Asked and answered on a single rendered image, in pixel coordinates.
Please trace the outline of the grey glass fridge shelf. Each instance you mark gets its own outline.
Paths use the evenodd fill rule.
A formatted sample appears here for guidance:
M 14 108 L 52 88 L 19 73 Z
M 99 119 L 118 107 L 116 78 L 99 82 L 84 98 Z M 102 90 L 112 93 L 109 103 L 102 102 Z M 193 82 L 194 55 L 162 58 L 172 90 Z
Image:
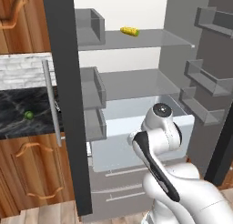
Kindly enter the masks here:
M 106 42 L 103 45 L 80 46 L 79 51 L 129 49 L 162 46 L 191 46 L 187 40 L 176 36 L 165 29 L 140 30 L 139 36 L 128 36 L 120 31 L 106 31 Z
M 107 100 L 178 94 L 180 89 L 159 69 L 101 73 Z

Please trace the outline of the white fridge drawer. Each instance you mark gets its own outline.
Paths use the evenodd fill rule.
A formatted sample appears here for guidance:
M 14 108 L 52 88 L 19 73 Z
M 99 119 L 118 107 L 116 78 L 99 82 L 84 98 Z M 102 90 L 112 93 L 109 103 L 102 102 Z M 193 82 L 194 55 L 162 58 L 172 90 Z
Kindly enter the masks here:
M 184 158 L 187 154 L 195 118 L 187 114 L 171 96 L 138 97 L 111 100 L 103 110 L 106 119 L 106 139 L 91 143 L 93 169 L 103 172 L 141 166 L 142 160 L 128 145 L 128 136 L 138 130 L 147 111 L 156 103 L 166 103 L 173 110 L 173 121 L 182 133 L 182 144 L 176 151 L 158 156 L 161 161 Z

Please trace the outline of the dark left fridge door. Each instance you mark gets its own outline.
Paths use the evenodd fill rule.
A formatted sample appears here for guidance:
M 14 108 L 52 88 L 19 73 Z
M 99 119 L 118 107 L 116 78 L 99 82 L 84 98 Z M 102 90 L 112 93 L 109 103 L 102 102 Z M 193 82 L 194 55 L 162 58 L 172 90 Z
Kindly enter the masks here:
M 44 0 L 77 213 L 92 212 L 74 0 Z

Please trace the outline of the grey freezer drawer front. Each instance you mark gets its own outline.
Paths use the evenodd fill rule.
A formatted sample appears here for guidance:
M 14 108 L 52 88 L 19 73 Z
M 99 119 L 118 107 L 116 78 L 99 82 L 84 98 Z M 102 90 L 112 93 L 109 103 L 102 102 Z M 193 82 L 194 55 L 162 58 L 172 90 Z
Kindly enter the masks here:
M 95 172 L 92 166 L 89 167 L 93 213 L 82 217 L 84 223 L 120 218 L 151 209 L 153 200 L 146 194 L 133 198 L 106 202 L 106 199 L 144 192 L 142 181 L 148 170 L 108 178 L 105 177 L 105 174 L 135 168 L 146 168 L 146 166 L 121 168 L 102 172 Z

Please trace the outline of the grey fridge body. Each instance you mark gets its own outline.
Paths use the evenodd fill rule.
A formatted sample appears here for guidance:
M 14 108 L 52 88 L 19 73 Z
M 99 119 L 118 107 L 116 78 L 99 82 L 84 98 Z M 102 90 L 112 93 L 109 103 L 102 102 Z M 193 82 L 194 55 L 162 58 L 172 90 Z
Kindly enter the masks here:
M 75 0 L 75 9 L 85 8 L 96 9 L 97 12 L 105 18 L 106 31 L 120 31 L 120 28 L 123 26 L 134 27 L 139 31 L 147 29 L 165 29 L 167 0 Z M 160 70 L 159 61 L 161 49 L 163 47 L 164 46 L 93 51 L 78 50 L 79 65 L 81 68 L 95 66 L 99 75 L 101 73 L 121 71 Z M 181 106 L 180 102 L 177 100 L 179 93 L 176 95 L 162 96 L 171 96 Z M 91 152 L 92 142 L 95 141 L 87 141 L 89 167 L 93 167 Z M 184 158 L 163 162 L 173 164 L 183 162 L 186 159 L 187 154 Z

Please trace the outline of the grey right fridge door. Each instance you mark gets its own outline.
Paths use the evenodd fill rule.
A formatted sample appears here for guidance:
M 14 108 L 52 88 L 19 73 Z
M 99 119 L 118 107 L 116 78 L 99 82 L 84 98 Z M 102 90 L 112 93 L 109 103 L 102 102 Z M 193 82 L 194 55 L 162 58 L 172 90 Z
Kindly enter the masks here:
M 233 78 L 233 38 L 196 27 L 199 7 L 216 7 L 218 11 L 233 14 L 233 0 L 167 0 L 165 29 L 194 47 L 163 47 L 159 68 L 179 89 L 196 87 L 195 99 L 207 110 L 225 110 L 220 124 L 204 126 L 177 98 L 195 118 L 187 158 L 198 167 L 202 178 L 221 188 L 233 161 L 233 93 L 213 97 L 189 79 L 185 70 L 188 60 L 202 59 L 202 67 L 213 76 Z

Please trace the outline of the grey door bin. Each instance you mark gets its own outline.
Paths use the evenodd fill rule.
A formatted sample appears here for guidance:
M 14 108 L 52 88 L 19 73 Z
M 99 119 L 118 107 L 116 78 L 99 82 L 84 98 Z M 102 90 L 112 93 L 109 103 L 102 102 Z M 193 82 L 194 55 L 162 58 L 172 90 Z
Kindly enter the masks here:
M 196 87 L 181 88 L 179 95 L 180 101 L 204 126 L 220 124 L 223 120 L 225 110 L 207 110 L 195 99 L 196 89 Z
M 106 42 L 105 18 L 94 8 L 76 9 L 76 34 L 80 46 L 97 46 Z
M 233 14 L 218 11 L 216 7 L 199 7 L 195 26 L 233 38 Z
M 185 75 L 205 88 L 213 97 L 230 96 L 233 93 L 233 78 L 217 78 L 203 67 L 203 60 L 188 60 Z
M 85 110 L 84 118 L 87 141 L 106 139 L 106 121 L 101 109 Z
M 105 108 L 106 89 L 95 66 L 80 69 L 84 109 Z

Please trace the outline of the yellow corn cob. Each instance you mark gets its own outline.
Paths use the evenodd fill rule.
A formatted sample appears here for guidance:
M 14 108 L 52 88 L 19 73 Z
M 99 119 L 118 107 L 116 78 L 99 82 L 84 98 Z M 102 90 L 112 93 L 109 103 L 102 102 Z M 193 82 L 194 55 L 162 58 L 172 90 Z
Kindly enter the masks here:
M 123 26 L 120 28 L 120 31 L 129 36 L 138 36 L 139 35 L 139 30 L 134 27 L 129 27 L 129 26 Z

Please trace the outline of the wooden base cupboard front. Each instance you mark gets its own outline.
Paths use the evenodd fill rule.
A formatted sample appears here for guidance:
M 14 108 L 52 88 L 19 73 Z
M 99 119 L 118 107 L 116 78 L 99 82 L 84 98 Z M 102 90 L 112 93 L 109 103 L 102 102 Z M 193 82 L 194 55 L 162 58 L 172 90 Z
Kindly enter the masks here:
M 28 142 L 53 151 L 34 147 L 17 158 L 17 151 Z M 54 134 L 0 140 L 0 219 L 74 198 L 66 145 L 59 147 Z

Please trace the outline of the wooden wall cupboard door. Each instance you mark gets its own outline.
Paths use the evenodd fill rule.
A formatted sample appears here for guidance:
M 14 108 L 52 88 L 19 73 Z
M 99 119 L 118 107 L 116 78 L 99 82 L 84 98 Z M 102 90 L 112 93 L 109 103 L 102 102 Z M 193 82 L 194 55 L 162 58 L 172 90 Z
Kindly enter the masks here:
M 10 16 L 15 0 L 0 0 L 0 19 Z M 44 0 L 27 0 L 13 29 L 0 30 L 0 55 L 51 50 Z

